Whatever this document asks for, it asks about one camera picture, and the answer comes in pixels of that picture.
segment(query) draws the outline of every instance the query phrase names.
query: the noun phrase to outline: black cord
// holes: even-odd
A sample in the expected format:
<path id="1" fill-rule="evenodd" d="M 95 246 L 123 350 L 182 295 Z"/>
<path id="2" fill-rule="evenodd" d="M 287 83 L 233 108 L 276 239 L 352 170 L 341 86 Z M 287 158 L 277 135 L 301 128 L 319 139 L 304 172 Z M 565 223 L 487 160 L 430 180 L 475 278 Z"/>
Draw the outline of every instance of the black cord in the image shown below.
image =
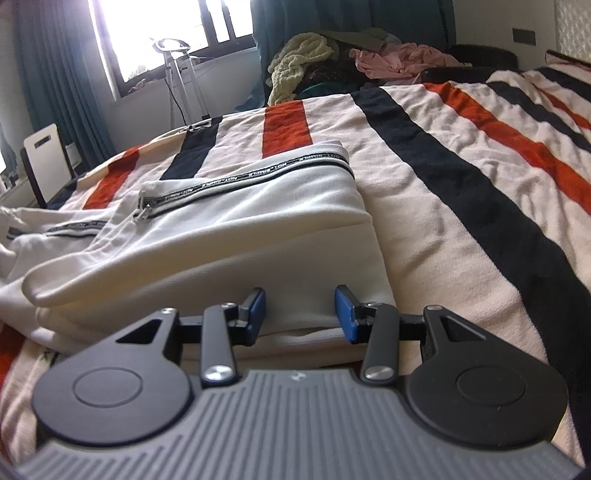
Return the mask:
<path id="1" fill-rule="evenodd" d="M 174 93 L 172 91 L 172 89 L 170 88 L 170 85 L 168 84 L 168 80 L 166 79 L 166 77 L 164 77 L 164 82 L 166 83 L 166 86 L 168 87 L 168 91 L 170 92 L 170 96 L 173 98 L 174 103 L 177 104 L 177 107 L 179 109 L 179 111 L 181 112 L 181 116 L 183 117 L 183 122 L 185 125 L 187 125 L 187 121 L 184 118 L 184 113 L 183 113 L 183 109 L 181 108 L 181 106 L 178 104 L 177 99 L 174 97 Z"/>

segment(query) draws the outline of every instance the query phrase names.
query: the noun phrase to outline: bed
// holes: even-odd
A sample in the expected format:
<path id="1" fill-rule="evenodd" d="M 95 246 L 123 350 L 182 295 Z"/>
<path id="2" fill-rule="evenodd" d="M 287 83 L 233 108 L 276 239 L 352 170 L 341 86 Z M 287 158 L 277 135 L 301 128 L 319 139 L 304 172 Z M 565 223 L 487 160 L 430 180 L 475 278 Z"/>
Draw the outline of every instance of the bed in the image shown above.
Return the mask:
<path id="1" fill-rule="evenodd" d="M 216 178 L 331 140 L 349 152 L 397 307 L 419 313 L 443 304 L 549 362 L 570 394 L 554 443 L 578 463 L 589 460 L 586 66 L 563 60 L 496 72 L 487 84 L 377 88 L 213 119 L 117 155 L 67 185 L 50 208 L 107 208 L 147 180 Z M 56 353 L 10 323 L 0 331 L 0 433 L 2 453 L 18 463 L 35 449 L 30 396 Z M 419 362 L 409 347 L 402 371 Z"/>

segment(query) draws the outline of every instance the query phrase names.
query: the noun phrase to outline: zipper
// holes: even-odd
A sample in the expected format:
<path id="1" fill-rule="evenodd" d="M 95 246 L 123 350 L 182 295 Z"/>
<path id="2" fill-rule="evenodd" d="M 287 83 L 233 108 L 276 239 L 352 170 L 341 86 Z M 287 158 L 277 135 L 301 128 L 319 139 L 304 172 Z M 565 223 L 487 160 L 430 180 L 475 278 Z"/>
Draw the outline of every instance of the zipper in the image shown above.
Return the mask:
<path id="1" fill-rule="evenodd" d="M 160 213 L 180 208 L 199 199 L 213 195 L 249 187 L 275 179 L 290 171 L 307 167 L 332 165 L 348 171 L 353 178 L 353 171 L 349 167 L 347 159 L 340 154 L 333 152 L 321 152 L 303 155 L 301 157 L 285 160 L 270 167 L 259 168 L 250 172 L 241 173 L 231 177 L 223 177 L 207 181 L 205 183 L 188 187 L 162 196 L 145 196 L 140 194 L 138 201 L 138 212 L 136 220 L 151 219 Z"/>
<path id="2" fill-rule="evenodd" d="M 62 225 L 53 226 L 45 232 L 25 232 L 16 227 L 9 227 L 6 238 L 14 240 L 21 235 L 31 235 L 32 233 L 40 233 L 47 236 L 71 236 L 82 238 L 86 236 L 96 236 L 100 230 L 106 225 L 106 220 L 89 220 L 85 222 L 70 222 Z"/>

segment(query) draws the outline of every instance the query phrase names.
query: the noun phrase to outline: white wall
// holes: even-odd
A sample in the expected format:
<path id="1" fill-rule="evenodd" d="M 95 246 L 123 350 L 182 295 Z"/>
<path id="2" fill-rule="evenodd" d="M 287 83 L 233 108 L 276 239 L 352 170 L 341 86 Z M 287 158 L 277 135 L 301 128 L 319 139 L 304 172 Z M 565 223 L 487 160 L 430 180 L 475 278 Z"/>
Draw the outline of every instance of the white wall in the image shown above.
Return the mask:
<path id="1" fill-rule="evenodd" d="M 544 64 L 544 54 L 556 49 L 554 0 L 454 0 L 457 42 L 505 48 L 519 58 L 519 66 Z M 537 45 L 513 42 L 513 28 L 534 30 Z"/>
<path id="2" fill-rule="evenodd" d="M 591 1 L 556 0 L 558 49 L 591 61 Z"/>
<path id="3" fill-rule="evenodd" d="M 0 122 L 8 144 L 20 160 L 22 141 L 33 133 L 14 56 L 11 3 L 0 5 Z"/>
<path id="4" fill-rule="evenodd" d="M 92 31 L 89 11 L 82 20 L 87 22 L 85 29 Z M 114 100 L 94 35 L 87 36 L 84 55 L 97 103 L 117 151 L 148 142 L 171 129 L 169 94 L 163 80 L 151 82 L 137 92 Z M 196 72 L 198 77 L 202 75 L 199 86 L 212 117 L 231 113 L 247 99 L 260 76 L 259 65 L 258 53 L 251 48 L 199 66 Z M 202 112 L 193 88 L 191 85 L 186 88 L 191 107 L 200 119 Z M 175 96 L 180 103 L 178 92 Z M 174 109 L 176 128 L 183 123 L 177 107 Z"/>

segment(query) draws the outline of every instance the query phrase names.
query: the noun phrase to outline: teal curtain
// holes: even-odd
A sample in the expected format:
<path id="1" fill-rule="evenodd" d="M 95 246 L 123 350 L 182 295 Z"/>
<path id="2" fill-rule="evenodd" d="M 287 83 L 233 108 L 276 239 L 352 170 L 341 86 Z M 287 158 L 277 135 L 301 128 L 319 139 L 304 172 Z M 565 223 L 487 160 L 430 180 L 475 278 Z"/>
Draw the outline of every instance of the teal curtain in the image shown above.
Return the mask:
<path id="1" fill-rule="evenodd" d="M 453 0 L 251 0 L 251 11 L 263 74 L 291 37 L 309 31 L 380 27 L 439 50 L 456 43 Z"/>
<path id="2" fill-rule="evenodd" d="M 6 164 L 5 171 L 10 173 L 14 171 L 17 167 L 17 156 L 14 153 L 14 150 L 10 147 L 8 142 L 6 141 L 6 137 L 4 136 L 4 129 L 0 124 L 0 153 L 2 153 L 2 159 Z"/>
<path id="3" fill-rule="evenodd" d="M 92 168 L 115 154 L 82 54 L 86 0 L 13 0 L 15 52 L 33 128 L 57 124 Z"/>

